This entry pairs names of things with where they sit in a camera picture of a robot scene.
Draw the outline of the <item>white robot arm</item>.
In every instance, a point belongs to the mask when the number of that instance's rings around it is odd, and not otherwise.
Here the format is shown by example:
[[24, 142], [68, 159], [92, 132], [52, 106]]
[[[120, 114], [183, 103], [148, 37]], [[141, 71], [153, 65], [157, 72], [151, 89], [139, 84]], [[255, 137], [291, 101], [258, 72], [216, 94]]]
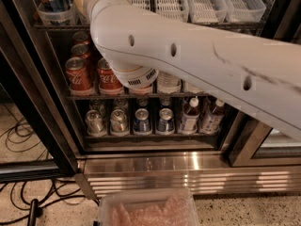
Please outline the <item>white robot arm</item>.
[[131, 0], [83, 0], [90, 35], [127, 88], [158, 72], [301, 140], [301, 46], [175, 21]]

